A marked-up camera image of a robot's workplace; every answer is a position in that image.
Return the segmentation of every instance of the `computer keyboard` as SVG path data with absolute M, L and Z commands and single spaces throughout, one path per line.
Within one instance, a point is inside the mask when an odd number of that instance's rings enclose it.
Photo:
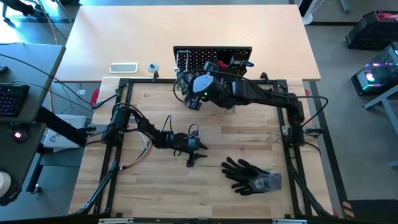
M 0 116 L 17 117 L 28 91 L 28 85 L 0 83 Z

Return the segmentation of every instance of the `light wood table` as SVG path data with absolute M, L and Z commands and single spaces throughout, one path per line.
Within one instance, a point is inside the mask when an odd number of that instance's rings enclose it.
M 252 47 L 245 77 L 320 80 L 296 5 L 82 6 L 57 72 L 63 82 L 100 82 L 111 63 L 137 62 L 135 74 L 174 77 L 173 46 Z
M 103 78 L 98 100 L 112 95 L 118 83 L 119 78 Z M 301 80 L 288 80 L 288 84 L 290 92 L 298 96 L 305 94 Z M 302 102 L 308 119 L 307 101 L 303 99 Z M 209 147 L 200 153 L 208 157 L 197 160 L 194 167 L 188 168 L 185 167 L 187 154 L 181 155 L 179 164 L 173 150 L 153 149 L 144 161 L 119 172 L 113 214 L 123 212 L 125 217 L 152 218 L 283 218 L 285 214 L 293 215 L 277 108 L 251 104 L 239 106 L 235 114 L 228 114 L 212 103 L 204 103 L 200 111 L 193 111 L 174 98 L 172 85 L 156 83 L 134 84 L 131 103 L 158 129 L 162 128 L 169 114 L 176 133 L 187 132 L 189 125 L 198 123 L 199 137 Z M 108 124 L 113 105 L 114 100 L 111 100 L 98 108 L 93 123 Z M 313 139 L 307 141 L 316 144 Z M 143 142 L 138 133 L 126 134 L 121 166 L 134 161 L 142 149 Z M 77 211 L 97 188 L 104 151 L 104 144 L 86 147 L 70 212 Z M 308 188 L 331 213 L 319 152 L 311 146 L 301 147 L 301 152 Z M 234 181 L 221 173 L 221 163 L 227 156 L 281 172 L 282 190 L 250 196 L 236 194 L 231 189 Z M 298 197 L 304 211 L 299 190 Z

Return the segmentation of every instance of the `gray glove cuff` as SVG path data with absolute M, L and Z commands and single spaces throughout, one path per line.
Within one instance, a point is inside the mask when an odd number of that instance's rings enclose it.
M 261 174 L 248 183 L 253 192 L 264 193 L 282 189 L 282 174 Z

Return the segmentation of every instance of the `pegboard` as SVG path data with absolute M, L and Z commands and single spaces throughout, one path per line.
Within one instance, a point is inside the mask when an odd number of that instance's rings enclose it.
M 188 57 L 188 70 L 203 69 L 207 61 L 217 63 L 219 60 L 229 64 L 234 53 L 246 54 L 246 60 L 249 60 L 251 54 L 251 47 L 181 47 L 174 46 L 174 58 L 180 71 L 185 71 L 185 65 Z

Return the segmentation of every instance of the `work glove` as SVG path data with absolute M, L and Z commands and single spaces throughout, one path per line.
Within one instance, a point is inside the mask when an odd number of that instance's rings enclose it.
M 238 182 L 231 186 L 233 189 L 240 187 L 235 190 L 236 193 L 251 195 L 282 189 L 281 173 L 271 174 L 269 171 L 253 166 L 243 159 L 238 160 L 239 164 L 235 163 L 230 157 L 227 157 L 226 160 L 232 165 L 222 162 L 221 166 L 225 168 L 222 172 L 226 174 L 225 177 Z

